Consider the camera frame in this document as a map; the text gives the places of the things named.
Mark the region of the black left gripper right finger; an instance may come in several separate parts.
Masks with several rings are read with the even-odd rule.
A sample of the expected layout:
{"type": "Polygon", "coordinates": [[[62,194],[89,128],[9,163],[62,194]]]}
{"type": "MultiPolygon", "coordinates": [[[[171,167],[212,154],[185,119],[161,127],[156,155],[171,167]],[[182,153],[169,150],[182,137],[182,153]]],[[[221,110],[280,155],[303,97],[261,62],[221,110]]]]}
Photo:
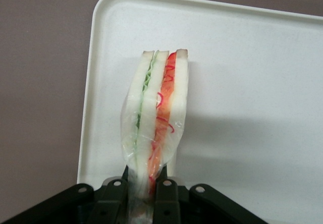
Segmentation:
{"type": "Polygon", "coordinates": [[[154,223],[322,223],[322,171],[261,163],[197,164],[181,184],[162,172],[154,223]]]}

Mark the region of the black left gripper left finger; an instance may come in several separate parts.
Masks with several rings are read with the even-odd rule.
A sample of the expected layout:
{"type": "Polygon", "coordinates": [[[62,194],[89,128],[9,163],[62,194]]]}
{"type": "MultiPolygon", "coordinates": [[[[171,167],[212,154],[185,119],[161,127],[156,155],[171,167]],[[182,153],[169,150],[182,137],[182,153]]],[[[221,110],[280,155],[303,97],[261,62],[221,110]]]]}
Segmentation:
{"type": "Polygon", "coordinates": [[[126,223],[128,168],[94,190],[81,183],[40,202],[4,223],[126,223]]]}

